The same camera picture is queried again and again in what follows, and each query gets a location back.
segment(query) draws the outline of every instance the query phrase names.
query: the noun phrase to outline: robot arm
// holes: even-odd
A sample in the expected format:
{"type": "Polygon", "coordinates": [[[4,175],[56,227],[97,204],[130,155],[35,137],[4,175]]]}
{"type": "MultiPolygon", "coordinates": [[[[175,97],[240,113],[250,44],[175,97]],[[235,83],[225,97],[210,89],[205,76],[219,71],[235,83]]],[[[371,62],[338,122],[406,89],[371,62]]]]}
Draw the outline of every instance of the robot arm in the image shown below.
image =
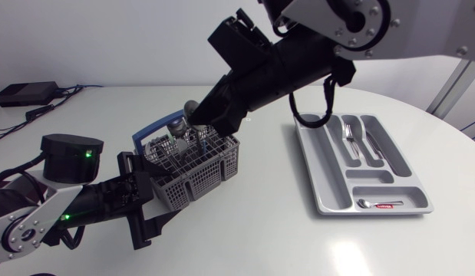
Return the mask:
{"type": "MultiPolygon", "coordinates": [[[[248,111],[286,94],[299,119],[292,92],[329,74],[340,86],[348,84],[355,73],[352,60],[435,54],[475,60],[475,1],[259,2],[282,40],[269,43],[243,11],[227,18],[209,42],[231,71],[188,116],[189,123],[213,125],[226,136],[239,129],[248,111]]],[[[326,120],[333,98],[328,89],[334,91],[334,85],[325,86],[326,120]]]]}

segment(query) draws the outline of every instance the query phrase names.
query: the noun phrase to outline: white table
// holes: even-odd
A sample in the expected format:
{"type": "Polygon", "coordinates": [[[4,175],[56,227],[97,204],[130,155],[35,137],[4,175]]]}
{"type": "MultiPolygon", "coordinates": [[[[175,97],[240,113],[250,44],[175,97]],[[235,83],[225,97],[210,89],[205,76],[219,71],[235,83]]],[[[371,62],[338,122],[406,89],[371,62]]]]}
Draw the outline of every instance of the white table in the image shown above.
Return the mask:
{"type": "MultiPolygon", "coordinates": [[[[210,87],[108,87],[81,92],[0,141],[0,171],[36,157],[41,136],[105,142],[96,182],[117,175],[131,135],[201,100],[210,87]]],[[[295,94],[300,111],[323,112],[321,87],[295,94]]],[[[0,110],[0,127],[30,107],[0,110]]],[[[288,99],[248,114],[239,173],[184,209],[134,251],[126,219],[86,227],[81,245],[42,245],[0,265],[0,275],[475,275],[475,142],[397,100],[338,88],[335,112],[376,114],[424,184],[435,211],[419,216],[325,217],[316,211],[288,99]]],[[[154,212],[157,202],[146,204],[154,212]]]]}

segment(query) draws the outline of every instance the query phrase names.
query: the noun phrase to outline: cutlery tray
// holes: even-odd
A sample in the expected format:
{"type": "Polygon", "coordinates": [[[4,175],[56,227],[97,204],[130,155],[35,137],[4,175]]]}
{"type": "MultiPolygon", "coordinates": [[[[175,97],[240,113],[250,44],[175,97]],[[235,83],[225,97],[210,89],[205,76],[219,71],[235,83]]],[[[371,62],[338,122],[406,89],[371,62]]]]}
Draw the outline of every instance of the cutlery tray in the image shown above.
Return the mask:
{"type": "MultiPolygon", "coordinates": [[[[315,113],[302,117],[319,119],[315,113]]],[[[324,127],[309,129],[297,120],[295,125],[321,214],[410,215],[434,210],[420,180],[376,116],[337,113],[324,127]],[[351,127],[360,157],[347,139],[345,124],[351,127]],[[364,209],[359,199],[404,204],[364,209]]]]}

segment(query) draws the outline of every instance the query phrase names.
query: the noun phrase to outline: basket handle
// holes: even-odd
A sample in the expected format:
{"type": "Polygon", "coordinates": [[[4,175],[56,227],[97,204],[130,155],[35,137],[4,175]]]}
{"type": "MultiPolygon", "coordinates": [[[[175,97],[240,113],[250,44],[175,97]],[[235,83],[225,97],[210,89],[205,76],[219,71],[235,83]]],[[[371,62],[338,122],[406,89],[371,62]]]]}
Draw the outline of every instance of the basket handle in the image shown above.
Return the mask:
{"type": "Polygon", "coordinates": [[[131,138],[133,139],[133,143],[135,145],[135,150],[137,154],[143,154],[143,147],[142,147],[142,139],[146,138],[150,134],[158,131],[159,129],[165,127],[169,123],[182,118],[183,117],[183,110],[176,111],[171,115],[167,115],[164,118],[157,120],[150,125],[144,127],[139,132],[135,133],[131,138]]]}

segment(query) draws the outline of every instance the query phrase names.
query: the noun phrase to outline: power adapter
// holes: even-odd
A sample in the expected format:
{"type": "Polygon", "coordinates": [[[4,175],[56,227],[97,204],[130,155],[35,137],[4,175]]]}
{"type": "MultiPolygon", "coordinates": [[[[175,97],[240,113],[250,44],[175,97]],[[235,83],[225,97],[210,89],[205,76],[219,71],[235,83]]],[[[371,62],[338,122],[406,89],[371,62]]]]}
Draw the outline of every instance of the power adapter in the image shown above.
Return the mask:
{"type": "Polygon", "coordinates": [[[1,107],[23,107],[49,104],[58,85],[54,81],[10,84],[0,91],[1,107]]]}

